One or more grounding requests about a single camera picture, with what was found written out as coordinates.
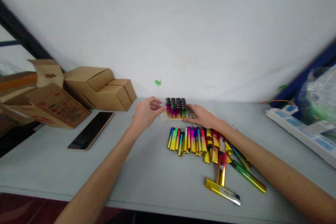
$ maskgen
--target pile of lighters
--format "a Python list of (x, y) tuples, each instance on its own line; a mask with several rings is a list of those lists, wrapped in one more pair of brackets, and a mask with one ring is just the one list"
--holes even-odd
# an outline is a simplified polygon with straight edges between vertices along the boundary
[[(251, 163), (227, 139), (213, 129), (187, 127), (183, 132), (180, 128), (171, 128), (167, 148), (177, 151), (179, 156), (194, 152), (195, 156), (203, 156), (204, 163), (218, 164), (217, 181), (213, 182), (207, 178), (205, 186), (237, 205), (240, 205), (239, 195), (224, 188), (226, 163), (232, 165), (261, 192), (266, 193), (266, 186), (248, 172), (252, 167)], [(230, 155), (236, 155), (241, 164), (232, 160)]]
[(184, 98), (166, 98), (166, 112), (172, 119), (183, 119), (187, 114), (187, 105)]

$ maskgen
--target forearm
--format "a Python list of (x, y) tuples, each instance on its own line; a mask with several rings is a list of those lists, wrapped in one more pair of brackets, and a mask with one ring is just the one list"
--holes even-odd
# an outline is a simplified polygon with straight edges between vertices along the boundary
[(141, 130), (131, 125), (117, 145), (94, 171), (55, 223), (95, 223), (111, 194), (113, 185)]
[(216, 130), (226, 137), (265, 179), (312, 222), (336, 223), (336, 200), (281, 159), (227, 122)]

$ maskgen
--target person's left hand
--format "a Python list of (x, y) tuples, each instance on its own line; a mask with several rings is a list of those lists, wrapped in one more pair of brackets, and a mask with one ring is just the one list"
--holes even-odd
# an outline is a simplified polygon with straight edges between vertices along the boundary
[(137, 103), (132, 124), (139, 130), (144, 131), (166, 109), (165, 106), (161, 107), (161, 103), (154, 96)]

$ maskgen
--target plastic bag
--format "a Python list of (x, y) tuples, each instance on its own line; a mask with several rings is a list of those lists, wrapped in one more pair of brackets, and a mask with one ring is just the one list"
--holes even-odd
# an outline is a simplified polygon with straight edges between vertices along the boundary
[[(326, 120), (336, 126), (336, 65), (309, 73), (299, 93), (298, 104), (305, 124)], [(326, 134), (336, 137), (336, 128)]]

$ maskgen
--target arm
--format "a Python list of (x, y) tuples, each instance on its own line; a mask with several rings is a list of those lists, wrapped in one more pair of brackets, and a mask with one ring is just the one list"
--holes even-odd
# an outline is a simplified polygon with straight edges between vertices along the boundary
[(136, 105), (135, 115), (117, 145), (59, 215), (55, 224), (95, 223), (137, 138), (166, 107), (150, 97)]
[(197, 118), (184, 119), (226, 137), (289, 202), (313, 223), (336, 223), (336, 200), (287, 163), (199, 105), (188, 104)]

